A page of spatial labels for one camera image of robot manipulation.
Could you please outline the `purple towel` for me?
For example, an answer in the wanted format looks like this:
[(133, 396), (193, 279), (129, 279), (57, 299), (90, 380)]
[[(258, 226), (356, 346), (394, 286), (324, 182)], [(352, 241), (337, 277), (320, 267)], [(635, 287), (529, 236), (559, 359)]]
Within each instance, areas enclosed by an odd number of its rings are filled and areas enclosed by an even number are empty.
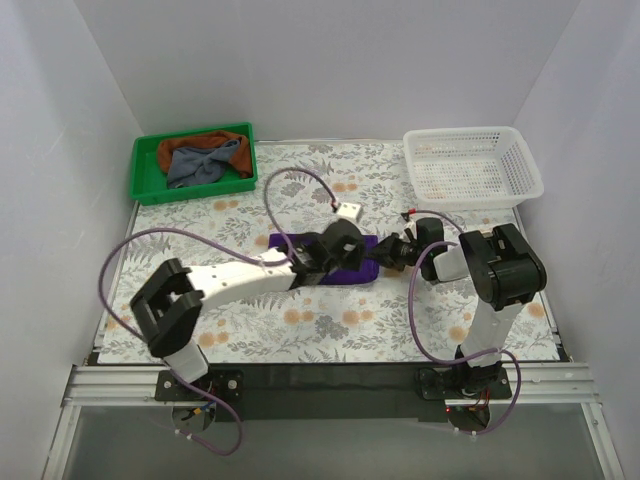
[[(304, 245), (310, 243), (313, 232), (305, 232), (302, 234), (287, 233), (289, 239), (294, 243), (302, 243)], [(368, 252), (378, 243), (378, 236), (364, 235), (365, 250)], [(268, 239), (268, 249), (279, 248), (285, 245), (285, 241), (280, 233), (271, 233)], [(363, 285), (374, 282), (379, 275), (379, 265), (371, 259), (363, 259), (359, 270), (339, 269), (325, 276), (319, 285), (323, 286), (350, 286)]]

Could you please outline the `grey blue towel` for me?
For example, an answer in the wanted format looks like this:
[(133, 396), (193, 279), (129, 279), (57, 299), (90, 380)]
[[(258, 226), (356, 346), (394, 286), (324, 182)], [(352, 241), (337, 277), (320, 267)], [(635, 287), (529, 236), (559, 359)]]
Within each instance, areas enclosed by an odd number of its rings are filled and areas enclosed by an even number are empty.
[(217, 182), (226, 173), (240, 144), (239, 140), (228, 140), (214, 148), (177, 148), (172, 153), (167, 188), (180, 189)]

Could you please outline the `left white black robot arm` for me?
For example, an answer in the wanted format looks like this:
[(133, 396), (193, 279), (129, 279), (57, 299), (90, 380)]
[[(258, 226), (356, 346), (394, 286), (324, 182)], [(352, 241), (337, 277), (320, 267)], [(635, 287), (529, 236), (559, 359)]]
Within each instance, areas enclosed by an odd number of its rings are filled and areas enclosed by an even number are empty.
[(364, 256), (363, 234), (339, 219), (308, 240), (245, 261), (184, 266), (167, 260), (132, 297), (130, 309), (151, 356), (192, 384), (209, 372), (193, 339), (201, 313), (264, 293), (316, 286), (337, 270), (359, 270)]

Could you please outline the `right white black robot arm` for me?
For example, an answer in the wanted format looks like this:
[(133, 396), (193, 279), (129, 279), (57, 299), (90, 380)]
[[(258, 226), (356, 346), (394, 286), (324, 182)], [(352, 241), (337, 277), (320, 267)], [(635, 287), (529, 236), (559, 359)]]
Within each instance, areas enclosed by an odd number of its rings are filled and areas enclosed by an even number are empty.
[(545, 267), (518, 228), (509, 223), (488, 233), (460, 232), (447, 242), (442, 220), (407, 221), (402, 233), (380, 241), (367, 258), (386, 269), (416, 267), (433, 285), (468, 278), (478, 297), (469, 332), (452, 360), (417, 373), (426, 399), (485, 398), (497, 392), (511, 396), (502, 358), (512, 325), (524, 306), (547, 283)]

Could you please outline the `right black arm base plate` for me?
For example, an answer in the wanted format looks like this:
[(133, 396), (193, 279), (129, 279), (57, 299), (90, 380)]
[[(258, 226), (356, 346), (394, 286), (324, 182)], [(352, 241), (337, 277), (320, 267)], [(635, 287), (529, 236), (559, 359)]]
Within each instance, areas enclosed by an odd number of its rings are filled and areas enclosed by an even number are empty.
[(418, 394), (425, 400), (477, 400), (482, 393), (490, 399), (507, 400), (512, 389), (503, 367), (472, 368), (464, 372), (457, 368), (424, 368), (416, 375)]

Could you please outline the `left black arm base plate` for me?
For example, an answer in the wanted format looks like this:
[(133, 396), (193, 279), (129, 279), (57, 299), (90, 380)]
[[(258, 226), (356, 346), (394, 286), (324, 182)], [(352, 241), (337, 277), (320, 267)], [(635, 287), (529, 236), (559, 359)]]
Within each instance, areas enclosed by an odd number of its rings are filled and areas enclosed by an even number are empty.
[[(243, 373), (240, 370), (210, 369), (191, 385), (226, 402), (235, 402), (243, 395)], [(169, 370), (165, 370), (158, 375), (154, 399), (163, 402), (195, 402), (207, 400), (207, 397), (187, 388)]]

